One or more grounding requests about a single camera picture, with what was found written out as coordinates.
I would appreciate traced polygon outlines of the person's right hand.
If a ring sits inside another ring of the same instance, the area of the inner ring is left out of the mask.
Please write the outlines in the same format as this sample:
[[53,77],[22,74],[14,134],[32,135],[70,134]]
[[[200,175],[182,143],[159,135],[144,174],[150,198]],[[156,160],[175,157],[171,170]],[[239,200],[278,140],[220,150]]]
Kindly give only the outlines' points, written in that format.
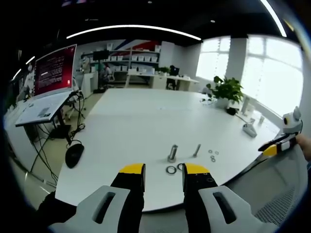
[[303,134],[298,134],[296,136],[298,145],[303,151],[304,157],[308,162],[307,168],[311,168],[311,139],[304,136]]

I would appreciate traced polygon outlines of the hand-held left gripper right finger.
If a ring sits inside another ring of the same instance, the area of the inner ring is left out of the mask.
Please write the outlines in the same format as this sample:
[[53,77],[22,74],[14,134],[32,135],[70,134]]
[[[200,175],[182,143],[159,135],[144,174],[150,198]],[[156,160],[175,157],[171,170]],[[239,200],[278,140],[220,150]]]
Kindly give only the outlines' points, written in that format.
[[184,209],[190,233],[274,233],[277,225],[264,223],[251,206],[226,186],[218,186],[210,171],[182,163]]

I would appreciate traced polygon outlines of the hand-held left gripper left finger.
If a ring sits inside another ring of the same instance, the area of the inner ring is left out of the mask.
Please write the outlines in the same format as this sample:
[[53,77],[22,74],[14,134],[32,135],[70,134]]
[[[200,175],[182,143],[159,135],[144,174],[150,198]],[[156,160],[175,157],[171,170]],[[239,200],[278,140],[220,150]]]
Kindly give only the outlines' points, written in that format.
[[82,200],[76,213],[49,228],[54,233],[137,233],[144,208],[145,164],[122,168],[110,186]]

